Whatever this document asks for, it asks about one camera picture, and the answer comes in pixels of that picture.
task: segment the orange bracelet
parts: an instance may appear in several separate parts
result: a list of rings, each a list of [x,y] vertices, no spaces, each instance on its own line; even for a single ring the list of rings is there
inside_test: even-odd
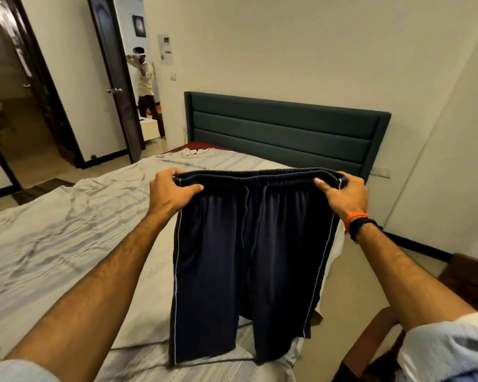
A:
[[[345,231],[347,233],[349,232],[349,224],[351,223],[352,219],[354,217],[358,217],[358,216],[364,216],[364,217],[368,218],[369,214],[365,213],[365,212],[356,212],[356,213],[349,214],[349,217],[347,217],[347,219],[345,220]]]

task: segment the gray upholstered headboard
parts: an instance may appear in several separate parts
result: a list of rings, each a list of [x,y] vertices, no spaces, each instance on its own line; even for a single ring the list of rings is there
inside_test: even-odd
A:
[[[189,141],[368,179],[391,114],[185,92]]]

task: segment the wall socket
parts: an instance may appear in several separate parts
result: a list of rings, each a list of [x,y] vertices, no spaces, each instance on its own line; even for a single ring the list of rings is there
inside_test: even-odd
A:
[[[370,175],[389,179],[391,178],[391,168],[385,166],[374,166],[370,171]]]

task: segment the picture frame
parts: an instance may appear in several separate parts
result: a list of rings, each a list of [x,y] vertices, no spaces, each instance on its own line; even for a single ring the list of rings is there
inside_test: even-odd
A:
[[[134,26],[134,33],[139,38],[146,38],[147,33],[145,31],[145,23],[142,16],[135,16],[133,15],[133,26]]]

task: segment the man standing in doorway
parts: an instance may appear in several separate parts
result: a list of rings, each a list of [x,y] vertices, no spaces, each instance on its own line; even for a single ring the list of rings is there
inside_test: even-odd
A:
[[[134,55],[126,56],[127,62],[138,69],[138,110],[140,116],[147,117],[147,109],[150,110],[152,118],[157,120],[159,135],[165,137],[165,127],[163,125],[163,116],[158,113],[156,102],[154,101],[154,92],[152,81],[155,77],[154,67],[145,60],[145,50],[142,47],[133,49]]]

